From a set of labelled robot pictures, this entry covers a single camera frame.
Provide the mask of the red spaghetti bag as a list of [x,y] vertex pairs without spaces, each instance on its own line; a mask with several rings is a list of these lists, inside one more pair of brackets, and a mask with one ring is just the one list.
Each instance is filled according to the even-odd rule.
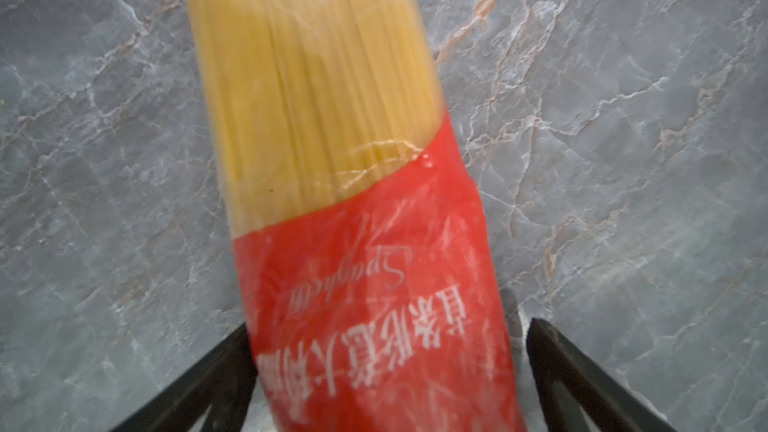
[[276,428],[523,430],[416,0],[186,2]]

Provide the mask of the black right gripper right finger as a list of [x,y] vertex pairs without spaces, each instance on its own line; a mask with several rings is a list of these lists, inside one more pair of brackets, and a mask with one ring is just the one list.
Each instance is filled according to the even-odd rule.
[[531,320],[526,351],[550,431],[674,431],[548,321]]

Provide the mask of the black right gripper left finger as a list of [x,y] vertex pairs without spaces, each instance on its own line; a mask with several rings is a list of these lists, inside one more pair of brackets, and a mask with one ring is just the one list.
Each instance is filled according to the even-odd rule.
[[203,419],[204,431],[239,432],[257,377],[247,328],[241,325],[115,429],[189,431]]

